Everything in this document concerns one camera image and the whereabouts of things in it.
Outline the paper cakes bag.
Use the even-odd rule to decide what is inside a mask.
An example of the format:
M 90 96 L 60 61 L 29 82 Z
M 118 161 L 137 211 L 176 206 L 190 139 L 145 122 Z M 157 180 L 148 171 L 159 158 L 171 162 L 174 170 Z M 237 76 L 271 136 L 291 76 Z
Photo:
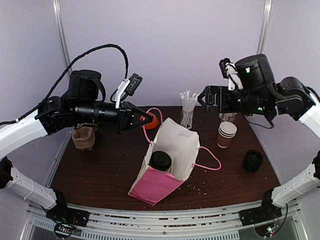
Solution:
M 209 170 L 197 164 L 200 136 L 188 130 L 170 117 L 159 121 L 159 129 L 143 158 L 140 171 L 128 195 L 156 205 L 186 182 L 194 167 Z

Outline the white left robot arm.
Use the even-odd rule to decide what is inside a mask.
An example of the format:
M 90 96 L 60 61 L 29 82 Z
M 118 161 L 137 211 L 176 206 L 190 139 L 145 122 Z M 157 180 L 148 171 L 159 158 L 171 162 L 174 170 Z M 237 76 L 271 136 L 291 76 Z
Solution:
M 117 133 L 129 131 L 150 123 L 153 117 L 130 102 L 143 78 L 133 73 L 125 78 L 112 94 L 115 99 L 106 103 L 98 95 L 106 97 L 101 82 L 102 75 L 94 70 L 75 70 L 71 73 L 69 86 L 63 96 L 46 99 L 31 113 L 0 130 L 0 187 L 11 190 L 39 204 L 46 216 L 54 221 L 64 222 L 74 216 L 67 206 L 63 193 L 47 188 L 23 175 L 7 158 L 8 154 L 36 139 L 52 135 L 64 128 L 113 124 Z

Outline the stack of brown paper cups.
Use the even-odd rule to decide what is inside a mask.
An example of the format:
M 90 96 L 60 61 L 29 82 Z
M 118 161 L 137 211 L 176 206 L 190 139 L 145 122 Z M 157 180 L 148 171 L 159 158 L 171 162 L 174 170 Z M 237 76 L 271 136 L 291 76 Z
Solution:
M 217 145 L 227 148 L 237 133 L 237 127 L 232 122 L 223 121 L 218 128 Z

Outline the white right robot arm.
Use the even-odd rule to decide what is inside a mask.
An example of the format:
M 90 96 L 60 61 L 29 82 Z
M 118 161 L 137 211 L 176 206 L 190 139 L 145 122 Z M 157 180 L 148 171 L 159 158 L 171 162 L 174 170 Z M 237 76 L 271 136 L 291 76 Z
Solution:
M 271 127 L 275 117 L 285 115 L 319 138 L 319 95 L 293 76 L 276 82 L 265 54 L 250 55 L 235 63 L 224 58 L 220 60 L 219 67 L 228 84 L 208 85 L 197 97 L 207 112 L 217 107 L 222 114 L 260 115 Z M 241 224 L 248 226 L 281 217 L 282 209 L 290 201 L 319 185 L 320 157 L 317 155 L 298 175 L 266 191 L 260 206 L 239 211 Z

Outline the cardboard cup carrier stack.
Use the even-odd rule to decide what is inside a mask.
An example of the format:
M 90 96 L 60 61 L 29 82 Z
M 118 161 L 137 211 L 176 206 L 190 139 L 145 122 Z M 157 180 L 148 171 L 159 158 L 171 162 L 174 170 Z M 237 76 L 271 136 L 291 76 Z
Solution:
M 71 135 L 75 147 L 81 151 L 91 151 L 95 144 L 97 128 L 94 124 L 78 123 Z

